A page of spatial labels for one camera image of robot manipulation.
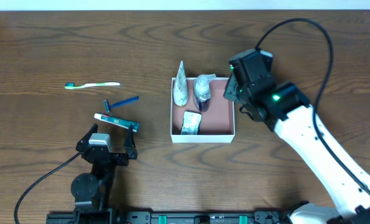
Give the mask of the white pink-lined cardboard box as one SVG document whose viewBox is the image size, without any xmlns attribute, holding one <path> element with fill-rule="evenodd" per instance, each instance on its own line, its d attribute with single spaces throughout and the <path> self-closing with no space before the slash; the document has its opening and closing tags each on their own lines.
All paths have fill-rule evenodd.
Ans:
<svg viewBox="0 0 370 224">
<path fill-rule="evenodd" d="M 198 110 L 193 102 L 193 78 L 187 79 L 188 103 L 177 106 L 171 103 L 170 135 L 173 143 L 230 143 L 235 136 L 234 103 L 223 97 L 228 79 L 219 77 L 210 82 L 212 98 L 210 107 L 202 112 L 201 125 L 197 135 L 182 135 L 184 113 Z"/>
</svg>

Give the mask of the clear pump bottle blue liquid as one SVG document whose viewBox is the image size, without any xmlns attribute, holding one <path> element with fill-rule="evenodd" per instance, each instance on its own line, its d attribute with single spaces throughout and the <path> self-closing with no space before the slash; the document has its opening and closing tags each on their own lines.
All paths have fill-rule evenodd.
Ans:
<svg viewBox="0 0 370 224">
<path fill-rule="evenodd" d="M 193 100 L 196 108 L 200 112 L 206 112 L 209 109 L 211 100 L 210 82 L 216 79 L 215 74 L 199 75 L 194 81 Z"/>
</svg>

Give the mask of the white cosmetic tube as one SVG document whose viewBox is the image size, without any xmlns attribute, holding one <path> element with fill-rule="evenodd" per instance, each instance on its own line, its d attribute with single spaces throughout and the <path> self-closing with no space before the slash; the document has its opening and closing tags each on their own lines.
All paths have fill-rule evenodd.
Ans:
<svg viewBox="0 0 370 224">
<path fill-rule="evenodd" d="M 185 106 L 188 103 L 187 79 L 183 61 L 179 64 L 178 73 L 173 87 L 173 101 L 177 106 Z"/>
</svg>

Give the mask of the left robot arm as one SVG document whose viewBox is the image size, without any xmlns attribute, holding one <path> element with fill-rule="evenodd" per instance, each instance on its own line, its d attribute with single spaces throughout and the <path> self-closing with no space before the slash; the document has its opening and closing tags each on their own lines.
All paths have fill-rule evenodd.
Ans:
<svg viewBox="0 0 370 224">
<path fill-rule="evenodd" d="M 125 152 L 115 153 L 111 149 L 109 134 L 98 133 L 94 124 L 89 132 L 79 140 L 76 150 L 82 159 L 92 165 L 89 173 L 74 178 L 71 193 L 75 198 L 75 223 L 124 223 L 123 215 L 109 206 L 111 188 L 115 178 L 116 167 L 127 166 L 136 159 L 138 153 L 133 139 L 134 127 L 131 125 L 126 133 Z"/>
</svg>

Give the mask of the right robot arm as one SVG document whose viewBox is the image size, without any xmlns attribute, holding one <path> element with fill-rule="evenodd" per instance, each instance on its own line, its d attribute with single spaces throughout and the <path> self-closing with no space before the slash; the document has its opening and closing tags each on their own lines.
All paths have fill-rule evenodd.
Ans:
<svg viewBox="0 0 370 224">
<path fill-rule="evenodd" d="M 231 57 L 224 98 L 240 103 L 241 113 L 289 144 L 335 204 L 300 203 L 283 212 L 280 223 L 370 223 L 370 175 L 331 135 L 296 85 L 275 83 L 272 60 L 272 54 L 255 49 Z"/>
</svg>

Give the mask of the green white soap box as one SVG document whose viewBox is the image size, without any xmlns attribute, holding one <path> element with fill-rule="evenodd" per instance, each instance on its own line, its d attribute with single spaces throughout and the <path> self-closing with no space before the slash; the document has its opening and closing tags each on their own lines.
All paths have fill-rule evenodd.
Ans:
<svg viewBox="0 0 370 224">
<path fill-rule="evenodd" d="M 191 111 L 185 111 L 181 135 L 198 135 L 201 125 L 202 114 Z"/>
</svg>

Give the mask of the teal white toothpaste tube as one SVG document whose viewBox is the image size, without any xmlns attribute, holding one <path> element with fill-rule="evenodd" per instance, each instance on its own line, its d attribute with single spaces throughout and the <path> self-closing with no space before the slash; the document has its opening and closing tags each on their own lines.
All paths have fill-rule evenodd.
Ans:
<svg viewBox="0 0 370 224">
<path fill-rule="evenodd" d="M 130 127 L 132 127 L 132 130 L 135 133 L 138 131 L 138 128 L 140 126 L 140 123 L 138 123 L 138 122 L 128 121 L 128 120 L 121 119 L 121 118 L 116 118 L 114 116 L 110 116 L 110 115 L 107 115 L 107 114 L 95 113 L 94 118 L 99 120 L 99 121 L 103 121 L 103 122 L 106 122 L 106 123 L 109 123 L 109 124 L 114 124 L 116 126 L 119 126 L 121 128 L 125 128 L 125 129 L 129 129 Z"/>
</svg>

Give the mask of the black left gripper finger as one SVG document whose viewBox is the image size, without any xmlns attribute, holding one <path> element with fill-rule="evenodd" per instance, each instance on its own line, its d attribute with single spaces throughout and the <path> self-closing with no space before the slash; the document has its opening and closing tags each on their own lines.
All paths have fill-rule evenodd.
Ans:
<svg viewBox="0 0 370 224">
<path fill-rule="evenodd" d="M 133 126 L 128 128 L 124 146 L 125 152 L 128 157 L 138 157 L 138 151 L 136 150 L 135 140 L 133 139 Z"/>
<path fill-rule="evenodd" d="M 77 146 L 86 146 L 86 145 L 88 145 L 89 139 L 91 138 L 92 134 L 97 133 L 97 131 L 98 131 L 98 125 L 94 124 L 90 128 L 90 130 L 84 135 L 84 137 L 81 140 L 79 140 L 79 142 L 77 143 Z"/>
</svg>

